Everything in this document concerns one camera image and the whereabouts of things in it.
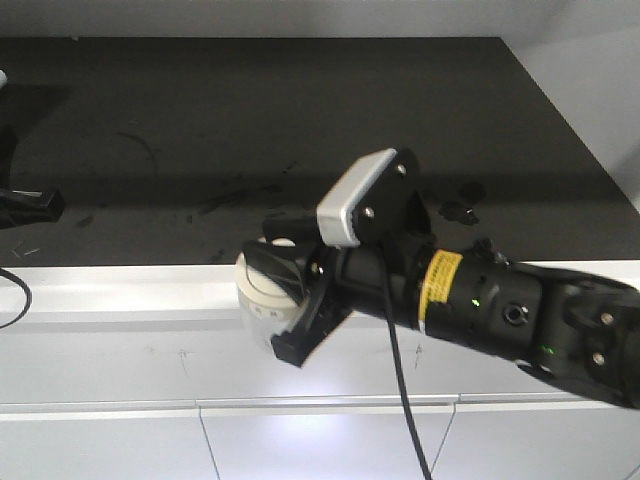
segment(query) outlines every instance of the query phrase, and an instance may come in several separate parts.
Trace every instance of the metal screw head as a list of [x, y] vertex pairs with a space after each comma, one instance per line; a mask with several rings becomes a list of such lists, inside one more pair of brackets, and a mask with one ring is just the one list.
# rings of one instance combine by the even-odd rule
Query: metal screw head
[[595, 363], [596, 365], [598, 365], [599, 367], [601, 367], [602, 365], [604, 365], [604, 355], [602, 355], [600, 352], [596, 352], [594, 353], [591, 358], [593, 359], [593, 363]]
[[373, 217], [376, 216], [376, 213], [373, 211], [373, 208], [371, 207], [365, 207], [364, 210], [362, 210], [362, 213], [364, 214], [365, 217], [373, 220]]
[[314, 275], [322, 275], [324, 273], [324, 270], [322, 269], [322, 267], [318, 265], [316, 262], [313, 262], [310, 268], [311, 268], [311, 273], [313, 273]]
[[611, 325], [613, 323], [613, 320], [613, 315], [611, 315], [610, 313], [604, 312], [602, 315], [600, 315], [600, 321], [605, 325]]

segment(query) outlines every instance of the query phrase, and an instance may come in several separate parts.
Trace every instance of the black wire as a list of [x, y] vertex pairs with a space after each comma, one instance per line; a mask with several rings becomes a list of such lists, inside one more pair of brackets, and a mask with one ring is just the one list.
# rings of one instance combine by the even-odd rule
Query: black wire
[[17, 286], [19, 286], [22, 289], [25, 295], [24, 307], [22, 307], [22, 311], [18, 314], [17, 317], [15, 317], [10, 322], [0, 325], [0, 329], [3, 329], [13, 325], [14, 323], [16, 323], [18, 320], [20, 320], [22, 317], [24, 317], [27, 314], [27, 312], [29, 311], [29, 308], [31, 308], [31, 300], [33, 299], [33, 296], [31, 294], [31, 289], [29, 288], [29, 286], [24, 282], [24, 280], [22, 280], [17, 275], [14, 275], [13, 273], [9, 272], [8, 270], [5, 270], [4, 268], [0, 268], [0, 277], [4, 277], [7, 280], [15, 283]]
[[413, 413], [411, 413], [411, 405], [409, 404], [409, 395], [407, 394], [407, 384], [404, 381], [404, 373], [402, 372], [402, 358], [400, 357], [400, 347], [398, 346], [398, 334], [396, 332], [396, 324], [393, 323], [393, 307], [391, 304], [391, 291], [389, 287], [389, 276], [387, 274], [387, 265], [384, 261], [384, 256], [380, 252], [380, 265], [382, 273], [382, 288], [384, 297], [384, 309], [387, 317], [387, 326], [389, 327], [389, 338], [391, 340], [391, 351], [393, 352], [393, 364], [396, 369], [396, 379], [398, 380], [398, 390], [400, 391], [400, 401], [402, 402], [402, 410], [404, 411], [404, 418], [409, 428], [409, 434], [411, 435], [411, 442], [413, 443], [413, 449], [416, 451], [418, 457], [418, 463], [422, 470], [422, 475], [425, 480], [433, 480], [431, 472], [429, 471], [429, 465], [427, 459], [424, 456], [422, 449], [422, 443], [418, 436], [418, 430], [416, 429], [416, 422], [413, 419]]

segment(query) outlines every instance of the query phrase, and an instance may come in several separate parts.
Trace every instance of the dark tabletop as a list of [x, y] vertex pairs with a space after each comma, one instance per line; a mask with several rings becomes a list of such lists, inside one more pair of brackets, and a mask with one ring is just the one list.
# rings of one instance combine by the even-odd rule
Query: dark tabletop
[[68, 204], [0, 232], [0, 265], [231, 263], [389, 146], [443, 246], [640, 258], [640, 216], [499, 39], [2, 39], [0, 69], [12, 188]]

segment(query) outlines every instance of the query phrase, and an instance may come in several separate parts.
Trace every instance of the white cylindrical object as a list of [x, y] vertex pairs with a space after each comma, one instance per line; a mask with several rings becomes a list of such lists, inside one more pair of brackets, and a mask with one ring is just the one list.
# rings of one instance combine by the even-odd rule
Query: white cylindrical object
[[246, 328], [264, 350], [273, 354], [271, 337], [291, 328], [298, 305], [267, 276], [248, 266], [242, 254], [236, 262], [235, 280]]

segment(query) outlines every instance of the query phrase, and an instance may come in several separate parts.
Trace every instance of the yellow warning label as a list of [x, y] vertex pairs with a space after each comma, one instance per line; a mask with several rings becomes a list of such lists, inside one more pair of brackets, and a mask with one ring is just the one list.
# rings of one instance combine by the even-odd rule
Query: yellow warning label
[[431, 259], [427, 273], [424, 275], [422, 291], [420, 292], [419, 319], [424, 321], [427, 317], [429, 302], [446, 302], [449, 299], [453, 277], [458, 271], [458, 265], [462, 260], [459, 253], [438, 250]]

